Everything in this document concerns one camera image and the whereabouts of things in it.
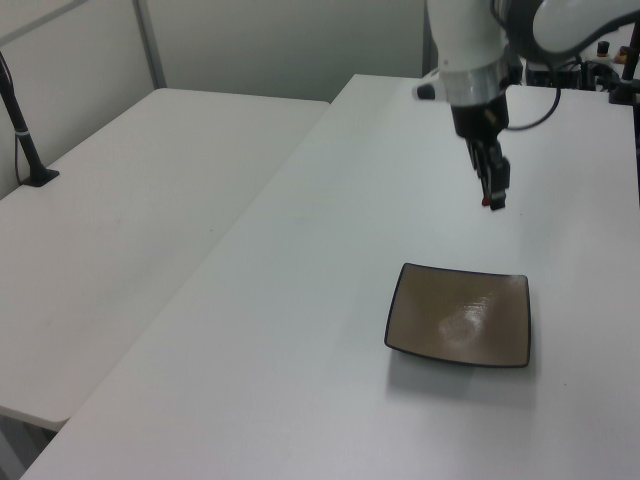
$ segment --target cable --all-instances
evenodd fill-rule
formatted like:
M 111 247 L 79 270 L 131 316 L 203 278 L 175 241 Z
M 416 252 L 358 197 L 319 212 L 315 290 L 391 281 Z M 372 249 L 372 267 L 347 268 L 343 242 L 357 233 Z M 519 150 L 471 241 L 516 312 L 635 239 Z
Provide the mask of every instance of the cable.
M 556 86 L 556 98 L 553 101 L 553 105 L 551 105 L 551 108 L 549 109 L 549 111 L 542 117 L 540 118 L 540 120 L 536 120 L 533 123 L 530 123 L 528 125 L 522 125 L 522 126 L 518 126 L 518 127 L 507 127 L 506 129 L 510 132 L 522 132 L 524 130 L 530 130 L 533 127 L 537 127 L 538 125 L 546 122 L 551 115 L 553 115 L 556 111 L 556 109 L 558 108 L 558 105 L 560 105 L 560 97 L 562 96 L 562 88 L 560 88 L 560 84 L 558 83 L 557 77 L 556 77 L 556 71 L 554 70 L 553 66 L 551 65 L 551 63 L 549 62 L 545 62 L 545 65 L 547 66 L 547 68 L 549 69 L 549 73 L 551 74 L 551 81 L 555 84 Z
M 15 156 L 14 156 L 14 166 L 16 169 L 16 180 L 18 181 L 18 185 L 22 185 L 22 180 L 20 180 L 20 173 L 18 172 L 18 135 L 15 135 Z
M 496 20 L 496 22 L 498 22 L 498 25 L 500 25 L 504 31 L 507 31 L 507 25 L 504 23 L 504 21 L 502 20 L 502 18 L 500 17 L 500 15 L 498 14 L 497 10 L 496 10 L 496 2 L 494 0 L 490 0 L 489 1 L 489 9 L 491 10 L 491 16 L 493 16 L 493 18 Z
M 493 16 L 495 21 L 498 22 L 498 25 L 500 25 L 500 27 L 502 27 L 502 29 L 505 32 L 507 32 L 507 34 L 508 34 L 509 31 L 507 29 L 507 24 L 502 20 L 502 18 L 500 17 L 498 12 L 496 11 L 496 4 L 495 4 L 494 0 L 490 0 L 489 9 L 490 9 L 491 15 Z M 549 111 L 540 120 L 536 120 L 535 122 L 530 123 L 528 125 L 522 125 L 522 126 L 518 126 L 518 127 L 507 127 L 506 129 L 508 131 L 510 131 L 510 132 L 522 132 L 524 130 L 529 130 L 531 128 L 537 127 L 538 125 L 546 122 L 549 119 L 549 117 L 551 117 L 551 115 L 554 114 L 554 112 L 558 108 L 558 105 L 560 105 L 560 97 L 562 96 L 562 89 L 560 88 L 560 85 L 558 84 L 555 69 L 553 68 L 553 65 L 551 65 L 551 62 L 545 61 L 544 64 L 549 69 L 549 74 L 551 75 L 551 81 L 556 85 L 556 98 L 553 101 L 553 105 L 551 106 Z

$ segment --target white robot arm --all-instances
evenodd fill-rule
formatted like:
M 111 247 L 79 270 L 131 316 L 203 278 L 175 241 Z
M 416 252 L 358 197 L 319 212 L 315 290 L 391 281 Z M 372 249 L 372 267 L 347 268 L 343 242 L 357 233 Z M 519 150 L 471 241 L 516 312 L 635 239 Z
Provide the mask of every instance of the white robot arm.
M 503 208 L 510 166 L 497 137 L 509 125 L 505 45 L 552 69 L 605 33 L 640 21 L 640 0 L 428 0 L 427 5 L 456 132 L 467 140 L 485 205 Z

